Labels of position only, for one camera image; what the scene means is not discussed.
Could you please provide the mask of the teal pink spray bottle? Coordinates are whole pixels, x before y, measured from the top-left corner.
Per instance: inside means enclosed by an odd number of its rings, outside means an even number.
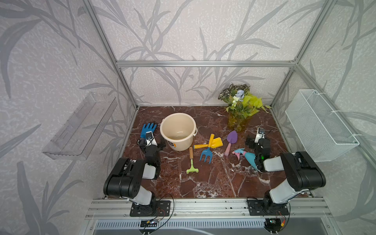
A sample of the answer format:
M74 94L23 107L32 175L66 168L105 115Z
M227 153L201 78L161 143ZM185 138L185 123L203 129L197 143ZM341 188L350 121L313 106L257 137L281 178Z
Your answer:
M256 156L255 156L254 153L247 152L247 151L245 151L244 148L239 148L239 149L233 151L232 153L235 154L238 159L240 159L240 156L244 156L246 158L246 160L248 161L248 163L252 166L252 168L256 171L259 171L258 168L257 168L256 162L255 162Z

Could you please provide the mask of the purple toy trowel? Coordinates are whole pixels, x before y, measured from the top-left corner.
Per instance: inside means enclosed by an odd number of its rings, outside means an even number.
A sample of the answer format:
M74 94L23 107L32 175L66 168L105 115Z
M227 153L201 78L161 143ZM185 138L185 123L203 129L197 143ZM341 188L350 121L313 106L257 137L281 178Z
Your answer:
M227 136L228 145L227 145L225 153L224 153L225 156L229 155L232 144L235 144L237 142L237 140L238 140L238 134L235 130L228 134L228 136Z

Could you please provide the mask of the yellow toy shovel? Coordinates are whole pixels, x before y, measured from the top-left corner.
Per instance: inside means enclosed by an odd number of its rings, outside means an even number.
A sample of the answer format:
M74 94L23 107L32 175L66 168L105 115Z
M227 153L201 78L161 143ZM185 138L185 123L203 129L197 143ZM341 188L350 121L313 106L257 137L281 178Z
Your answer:
M199 148L206 148L208 146L209 146L208 144L205 144L205 145L194 145L193 148L194 149L199 149ZM218 147L222 147L222 146L223 146L222 139L220 137L218 137L218 138L215 138L215 139L212 140L210 148L218 148Z

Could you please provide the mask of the green wooden-handled toy rake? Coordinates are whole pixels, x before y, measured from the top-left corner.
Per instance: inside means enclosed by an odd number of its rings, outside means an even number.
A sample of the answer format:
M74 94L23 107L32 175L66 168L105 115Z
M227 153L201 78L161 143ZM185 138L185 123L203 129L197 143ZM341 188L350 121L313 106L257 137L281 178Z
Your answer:
M190 147L189 148L189 154L190 154L190 168L186 170L186 174L190 174L190 173L198 173L199 172L199 169L195 168L194 167L194 164L193 164L193 147Z

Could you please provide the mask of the blue toy hand fork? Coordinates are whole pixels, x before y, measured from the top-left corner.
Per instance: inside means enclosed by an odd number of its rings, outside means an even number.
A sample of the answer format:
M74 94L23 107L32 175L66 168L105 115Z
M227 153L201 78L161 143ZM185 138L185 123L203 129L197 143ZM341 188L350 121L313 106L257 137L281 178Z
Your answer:
M211 164L211 162L212 162L211 145L212 145L213 139L214 139L214 134L211 134L208 147L205 150L202 151L201 156L200 156L200 161L204 157L204 162L206 162L208 160L208 163Z

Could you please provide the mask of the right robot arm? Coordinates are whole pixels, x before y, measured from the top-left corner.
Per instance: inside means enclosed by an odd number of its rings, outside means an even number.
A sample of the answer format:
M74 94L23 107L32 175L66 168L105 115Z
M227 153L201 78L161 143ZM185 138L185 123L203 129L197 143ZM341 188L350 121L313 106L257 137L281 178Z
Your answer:
M254 150L254 153L245 153L244 156L255 170L261 173L283 171L286 176L282 183L265 193L264 207L285 205L299 194L326 185L324 173L305 151L283 152L271 158L269 139L256 140L248 136L245 145Z

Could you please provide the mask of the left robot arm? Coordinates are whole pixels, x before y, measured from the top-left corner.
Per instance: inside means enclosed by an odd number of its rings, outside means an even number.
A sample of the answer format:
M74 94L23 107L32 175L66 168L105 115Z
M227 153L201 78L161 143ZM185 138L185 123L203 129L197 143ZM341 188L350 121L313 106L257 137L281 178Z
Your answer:
M106 196L125 198L136 206L156 207L155 194L142 186L142 180L156 180L161 172L160 151L166 147L162 138L159 143L140 139L139 147L143 159L120 158L107 177L103 193Z

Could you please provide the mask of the blue gardening glove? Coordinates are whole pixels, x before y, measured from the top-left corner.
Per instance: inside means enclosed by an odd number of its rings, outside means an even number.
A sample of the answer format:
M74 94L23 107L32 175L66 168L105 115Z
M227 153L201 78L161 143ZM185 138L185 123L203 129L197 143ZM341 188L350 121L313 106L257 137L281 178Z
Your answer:
M147 132L154 133L154 131L156 130L157 126L158 126L157 123L144 124L143 127L142 127L140 138L146 138L146 133Z

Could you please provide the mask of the cream plastic bucket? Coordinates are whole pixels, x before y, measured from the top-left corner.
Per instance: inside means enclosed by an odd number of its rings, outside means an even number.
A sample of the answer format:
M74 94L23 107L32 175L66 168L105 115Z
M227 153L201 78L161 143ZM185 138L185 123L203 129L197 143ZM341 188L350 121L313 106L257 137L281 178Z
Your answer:
M162 120L160 133L174 151L185 151L193 143L198 129L193 117L186 113L174 113Z

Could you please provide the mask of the artificial plant in vase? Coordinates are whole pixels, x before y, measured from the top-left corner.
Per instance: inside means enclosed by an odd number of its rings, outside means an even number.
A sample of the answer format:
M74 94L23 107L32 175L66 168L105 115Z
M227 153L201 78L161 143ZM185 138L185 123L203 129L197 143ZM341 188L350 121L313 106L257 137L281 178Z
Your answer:
M219 94L218 99L227 104L228 127L237 132L244 131L250 118L260 110L268 112L271 108L263 104L261 98L250 93L250 87L246 84L230 84Z

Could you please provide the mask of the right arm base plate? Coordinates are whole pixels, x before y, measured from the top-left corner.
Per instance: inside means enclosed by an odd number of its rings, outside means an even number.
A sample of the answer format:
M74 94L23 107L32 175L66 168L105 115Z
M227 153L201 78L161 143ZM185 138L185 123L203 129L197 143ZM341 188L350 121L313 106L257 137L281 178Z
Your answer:
M255 199L247 198L246 203L248 206L250 216L287 216L289 209L287 204L275 204L269 199Z

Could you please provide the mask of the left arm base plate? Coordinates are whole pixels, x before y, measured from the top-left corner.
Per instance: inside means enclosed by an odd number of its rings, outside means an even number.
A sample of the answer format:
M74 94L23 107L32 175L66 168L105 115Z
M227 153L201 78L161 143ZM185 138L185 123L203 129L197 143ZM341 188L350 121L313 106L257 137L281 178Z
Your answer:
M169 216L171 209L170 200L152 201L149 205L132 204L130 216L131 217L164 217Z

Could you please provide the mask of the clear plastic wall shelf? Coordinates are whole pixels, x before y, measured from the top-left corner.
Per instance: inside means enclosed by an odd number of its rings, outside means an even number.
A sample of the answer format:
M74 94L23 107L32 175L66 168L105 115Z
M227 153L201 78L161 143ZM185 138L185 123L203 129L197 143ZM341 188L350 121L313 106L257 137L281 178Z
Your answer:
M113 95L90 92L42 153L53 160L85 161L117 105Z

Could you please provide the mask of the aluminium mounting rail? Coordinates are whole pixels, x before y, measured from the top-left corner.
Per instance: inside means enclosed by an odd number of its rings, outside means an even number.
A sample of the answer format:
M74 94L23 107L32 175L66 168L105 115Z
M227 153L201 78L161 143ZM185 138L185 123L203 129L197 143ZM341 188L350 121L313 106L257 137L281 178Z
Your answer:
M252 209L249 213L246 198L178 198L170 199L170 214L162 213L172 219L202 219L202 218L266 218L263 211ZM122 199L104 199L92 201L85 219L131 219L132 203ZM333 217L324 198L297 197L285 207L289 210L290 218Z

